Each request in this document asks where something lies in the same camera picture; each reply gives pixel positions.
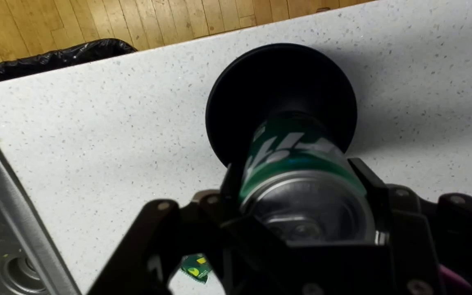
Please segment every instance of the green and white can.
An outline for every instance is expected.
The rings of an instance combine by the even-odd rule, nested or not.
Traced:
[[[240,202],[291,246],[374,243],[366,189],[328,131],[304,113],[274,115],[258,128]]]

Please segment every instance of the speckled counter surface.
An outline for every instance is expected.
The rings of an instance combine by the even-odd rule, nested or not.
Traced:
[[[187,204],[220,185],[209,92],[235,58],[284,41],[350,76],[360,102],[350,154],[427,199],[472,194],[468,0],[378,2],[0,84],[0,146],[83,292],[148,200]],[[179,281],[187,294],[220,290]]]

